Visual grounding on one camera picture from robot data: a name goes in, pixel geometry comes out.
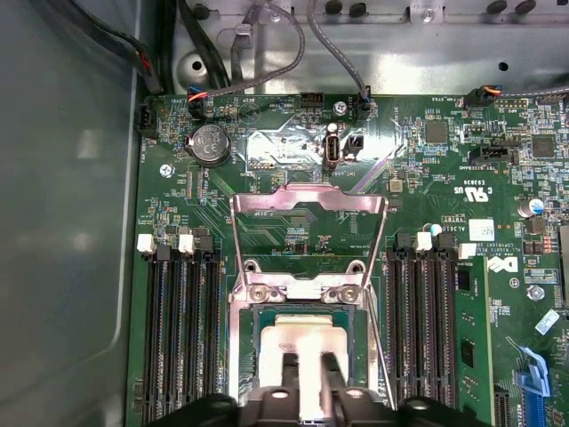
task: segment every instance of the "ram slot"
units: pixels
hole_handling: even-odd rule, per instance
[[[148,263],[146,333],[144,342],[144,410],[142,423],[146,425],[156,419],[156,394],[158,371],[158,328],[160,312],[160,265]]]
[[[417,261],[417,273],[421,276],[423,289],[422,332],[423,357],[422,373],[424,389],[421,395],[438,400],[437,371],[437,295],[435,291],[435,268],[433,260],[422,257]]]
[[[168,271],[167,319],[164,334],[164,411],[176,409],[178,348],[180,335],[180,263],[172,262]]]
[[[220,324],[219,264],[205,263],[204,394],[217,392]]]
[[[413,396],[417,396],[419,388],[417,387],[417,362],[418,362],[418,352],[419,352],[419,338],[420,335],[417,333],[418,329],[418,317],[417,317],[417,294],[416,294],[416,282],[417,275],[415,270],[415,260],[407,259],[404,261],[405,269],[405,284],[404,284],[404,294],[405,294],[405,311],[406,311],[406,376],[407,376],[407,395],[406,399]]]
[[[397,289],[397,278],[401,277],[400,273],[400,263],[397,259],[396,254],[393,252],[393,249],[388,249],[387,251],[387,271],[386,271],[386,289],[385,289],[385,311],[386,311],[386,319],[387,319],[387,369],[389,373],[390,383],[392,387],[395,387],[393,392],[397,395],[397,402],[398,399],[398,353],[397,353],[397,336],[400,334],[399,328],[400,325],[397,321],[398,317],[398,310],[397,310],[397,303],[398,298],[396,294]]]
[[[454,263],[446,254],[437,255],[435,269],[437,290],[437,371],[439,401],[448,407],[457,406],[456,355],[454,345]]]
[[[199,397],[199,262],[186,262],[184,315],[186,345],[184,350],[184,403]]]
[[[164,356],[167,353],[169,336],[167,334],[168,325],[168,280],[170,278],[171,264],[169,262],[162,262],[160,264],[160,288],[158,292],[159,311],[158,311],[158,371],[156,380],[156,419],[162,418],[165,415],[165,393],[164,393],[164,371],[165,360]]]

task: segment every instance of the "mounting screw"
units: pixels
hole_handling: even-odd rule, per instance
[[[421,19],[423,20],[423,22],[428,24],[433,19],[435,19],[435,11],[433,11],[432,9],[425,9],[421,14]]]
[[[164,178],[172,178],[174,176],[174,166],[172,165],[161,165],[160,166],[160,174]]]
[[[334,104],[333,112],[337,116],[343,116],[348,112],[348,104],[344,101],[338,101]]]
[[[532,301],[541,301],[545,298],[545,291],[541,286],[530,286],[527,288],[527,297]]]
[[[353,304],[359,298],[359,288],[355,286],[344,287],[340,292],[340,301],[346,304]]]
[[[269,17],[273,22],[279,22],[281,20],[281,14],[277,11],[270,11]]]
[[[267,288],[265,286],[252,286],[249,297],[253,302],[264,302],[267,300]]]

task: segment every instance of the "black chip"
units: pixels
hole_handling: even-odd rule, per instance
[[[533,255],[533,242],[524,242],[524,255]]]
[[[542,218],[532,218],[525,222],[525,232],[527,234],[545,233],[546,222]]]
[[[170,261],[170,247],[167,245],[159,245],[156,248],[156,259],[159,261]]]
[[[470,270],[459,269],[456,272],[456,279],[461,291],[469,291],[471,287],[470,283]]]
[[[555,157],[555,135],[534,135],[532,137],[533,157]]]
[[[533,253],[536,255],[543,255],[543,244],[540,242],[534,242]]]
[[[443,122],[427,122],[425,124],[425,142],[442,144],[447,142],[446,124]]]
[[[196,248],[202,251],[212,251],[213,250],[213,237],[212,236],[202,236],[196,241]]]
[[[474,367],[474,344],[472,342],[461,342],[461,360],[469,367]]]

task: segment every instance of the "black connector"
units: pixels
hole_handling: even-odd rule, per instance
[[[500,96],[499,90],[494,90],[494,86],[482,86],[473,89],[463,98],[463,107],[488,107]]]
[[[357,104],[356,104],[356,113],[357,113],[357,120],[367,120],[370,118],[372,114],[372,88],[370,86],[366,86],[365,90],[367,91],[367,98],[362,98],[362,95],[357,95]]]
[[[205,118],[204,100],[189,101],[188,113],[194,120],[203,120]]]
[[[363,135],[353,135],[348,137],[344,148],[342,149],[342,154],[344,158],[350,157],[350,159],[356,160],[357,153],[359,153],[364,148],[364,136]]]
[[[158,138],[158,119],[152,101],[145,101],[139,106],[136,128],[144,138]]]

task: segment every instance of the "capacitor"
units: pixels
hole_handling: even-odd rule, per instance
[[[531,218],[534,215],[543,214],[545,205],[539,198],[522,201],[517,207],[517,212],[522,218]]]
[[[187,138],[186,151],[202,166],[219,166],[231,154],[231,141],[222,127],[204,125]]]

